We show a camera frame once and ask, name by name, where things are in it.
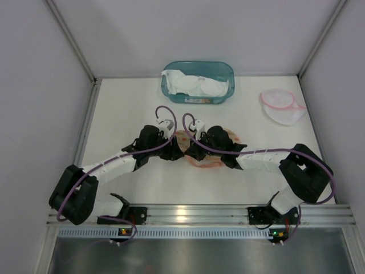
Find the floral pink laundry bag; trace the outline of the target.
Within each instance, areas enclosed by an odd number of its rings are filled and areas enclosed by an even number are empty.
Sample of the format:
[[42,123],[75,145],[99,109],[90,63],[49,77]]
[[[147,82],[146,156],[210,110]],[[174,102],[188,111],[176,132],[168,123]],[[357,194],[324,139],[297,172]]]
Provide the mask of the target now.
[[[239,137],[237,134],[235,134],[233,131],[224,128],[224,130],[228,133],[229,138],[234,143],[241,143]],[[190,137],[187,135],[187,133],[184,130],[178,130],[176,133],[177,137],[177,143],[179,145],[179,148],[182,152],[185,152],[188,147],[190,146]],[[206,156],[202,161],[198,161],[191,156],[185,155],[185,159],[194,167],[197,168],[218,168],[218,167],[225,167],[224,163],[220,160],[220,157],[218,156]]]

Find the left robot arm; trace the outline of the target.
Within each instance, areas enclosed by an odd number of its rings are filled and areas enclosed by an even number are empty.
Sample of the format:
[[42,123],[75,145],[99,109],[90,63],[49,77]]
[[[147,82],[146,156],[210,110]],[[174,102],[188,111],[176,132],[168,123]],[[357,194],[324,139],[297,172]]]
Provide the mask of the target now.
[[151,157],[175,161],[183,156],[177,137],[167,128],[146,125],[132,144],[110,159],[85,167],[68,166],[48,203],[58,212],[60,221],[68,220],[74,225],[82,224],[90,217],[96,217],[99,224],[131,221],[130,203],[115,193],[101,198],[99,187],[137,171]]

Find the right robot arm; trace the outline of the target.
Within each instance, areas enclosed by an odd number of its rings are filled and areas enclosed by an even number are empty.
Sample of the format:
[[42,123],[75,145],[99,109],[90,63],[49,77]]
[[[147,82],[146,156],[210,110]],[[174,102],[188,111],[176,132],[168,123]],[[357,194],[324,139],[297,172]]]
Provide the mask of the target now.
[[231,140],[221,126],[204,130],[204,126],[190,124],[184,128],[190,137],[185,154],[197,161],[215,156],[225,166],[235,170],[259,170],[281,175],[286,187],[279,190],[265,207],[269,214],[284,215],[301,204],[323,204],[321,194],[333,179],[333,171],[304,144],[292,149],[253,149]]

